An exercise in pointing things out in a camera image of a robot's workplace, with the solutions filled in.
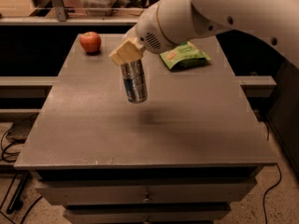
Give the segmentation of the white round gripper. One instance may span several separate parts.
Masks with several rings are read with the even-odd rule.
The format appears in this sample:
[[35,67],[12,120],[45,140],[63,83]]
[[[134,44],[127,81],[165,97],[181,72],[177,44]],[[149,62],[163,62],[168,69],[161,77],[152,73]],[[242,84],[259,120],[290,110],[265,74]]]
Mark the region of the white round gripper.
[[172,49],[175,44],[163,32],[160,24],[159,6],[162,0],[147,8],[109,54],[116,65],[124,65],[140,60],[145,49],[160,54]]

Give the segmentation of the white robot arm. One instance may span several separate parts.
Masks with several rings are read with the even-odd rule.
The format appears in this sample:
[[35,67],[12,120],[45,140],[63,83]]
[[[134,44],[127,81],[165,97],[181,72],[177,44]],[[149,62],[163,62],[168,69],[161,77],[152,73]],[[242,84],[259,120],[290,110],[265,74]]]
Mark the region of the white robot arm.
[[117,65],[196,38],[237,30],[262,40],[299,67],[299,0],[160,0],[109,55]]

